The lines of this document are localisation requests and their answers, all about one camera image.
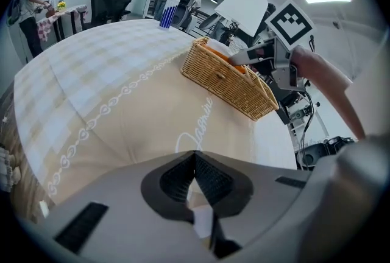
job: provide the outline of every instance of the table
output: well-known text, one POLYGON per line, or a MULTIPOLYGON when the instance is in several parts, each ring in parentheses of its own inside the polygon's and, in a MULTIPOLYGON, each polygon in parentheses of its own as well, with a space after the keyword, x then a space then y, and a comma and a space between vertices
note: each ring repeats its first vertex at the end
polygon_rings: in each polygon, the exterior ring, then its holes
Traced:
POLYGON ((258 122, 180 73, 193 38, 141 19, 73 35, 15 76, 19 138, 55 204, 100 175, 184 150, 296 169, 276 112, 258 122))
POLYGON ((37 21, 38 26, 38 36, 41 41, 47 41, 48 35, 51 32, 51 28, 54 28, 55 37, 57 42, 65 39, 65 35, 63 33, 62 20, 61 16, 70 15, 71 23, 72 23, 72 31, 73 34, 77 33, 76 24, 74 22, 75 18, 79 16, 79 14, 83 14, 85 17, 88 14, 87 6, 85 4, 75 5, 74 7, 69 7, 67 9, 60 10, 49 18, 42 18, 37 21))

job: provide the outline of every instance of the black cable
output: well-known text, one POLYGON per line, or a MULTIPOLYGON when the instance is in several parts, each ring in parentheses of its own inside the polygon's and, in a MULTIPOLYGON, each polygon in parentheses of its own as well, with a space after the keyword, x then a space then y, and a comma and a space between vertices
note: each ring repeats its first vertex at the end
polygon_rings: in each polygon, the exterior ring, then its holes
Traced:
POLYGON ((313 116, 314 116, 314 105, 313 105, 313 101, 311 100, 311 96, 309 95, 309 93, 306 90, 305 90, 305 95, 307 96, 307 98, 310 102, 311 114, 310 114, 309 120, 306 123, 306 126, 303 130, 300 147, 301 147, 301 152, 302 152, 302 163, 303 163, 303 159, 305 159, 306 169, 309 170, 309 165, 307 163, 306 152, 305 152, 305 134, 306 134, 306 131, 309 128, 309 125, 311 124, 311 121, 312 121, 313 116))
POLYGON ((310 35, 309 47, 310 47, 312 52, 316 51, 316 46, 314 45, 314 36, 313 35, 310 35))

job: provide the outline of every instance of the person's arm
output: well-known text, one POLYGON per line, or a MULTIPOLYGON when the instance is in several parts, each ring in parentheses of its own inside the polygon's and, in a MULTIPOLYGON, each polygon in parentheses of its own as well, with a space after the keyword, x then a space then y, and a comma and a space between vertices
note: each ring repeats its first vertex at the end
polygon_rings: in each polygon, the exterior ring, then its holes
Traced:
POLYGON ((202 0, 195 0, 194 8, 199 9, 202 6, 202 0))
POLYGON ((301 46, 294 49, 291 61, 297 66, 300 77, 310 80, 324 94, 353 134, 364 139, 363 127, 345 94, 351 80, 319 54, 301 46))
POLYGON ((33 3, 42 4, 46 8, 48 8, 50 6, 50 3, 48 3, 47 1, 42 1, 42 0, 29 0, 29 1, 31 1, 33 3))

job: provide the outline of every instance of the floor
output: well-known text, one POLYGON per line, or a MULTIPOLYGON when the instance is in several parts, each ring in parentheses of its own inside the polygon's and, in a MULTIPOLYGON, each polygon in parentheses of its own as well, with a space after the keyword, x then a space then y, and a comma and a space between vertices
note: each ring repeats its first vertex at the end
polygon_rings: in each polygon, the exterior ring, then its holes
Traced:
POLYGON ((15 156, 22 175, 21 181, 10 193, 10 201, 17 216, 37 223, 42 218, 39 201, 44 200, 49 209, 54 206, 54 203, 35 178, 24 155, 13 108, 13 83, 0 99, 0 119, 4 116, 7 116, 8 120, 7 123, 2 123, 0 143, 15 156))
POLYGON ((133 19, 143 19, 143 17, 141 15, 137 15, 137 14, 128 14, 128 15, 126 15, 126 21, 130 21, 130 20, 133 20, 133 19))

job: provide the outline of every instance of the yellow object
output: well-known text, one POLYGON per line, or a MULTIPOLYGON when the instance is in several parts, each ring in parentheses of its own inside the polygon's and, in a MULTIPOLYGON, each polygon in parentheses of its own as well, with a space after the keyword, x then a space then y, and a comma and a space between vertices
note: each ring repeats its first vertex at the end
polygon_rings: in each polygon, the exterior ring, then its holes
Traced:
POLYGON ((254 121, 279 109, 268 85, 244 66, 245 74, 205 48, 208 37, 193 41, 182 74, 219 96, 254 121))
POLYGON ((64 1, 62 1, 62 2, 59 2, 58 4, 57 4, 57 7, 61 10, 61 9, 64 9, 64 8, 66 8, 66 3, 64 2, 64 1))

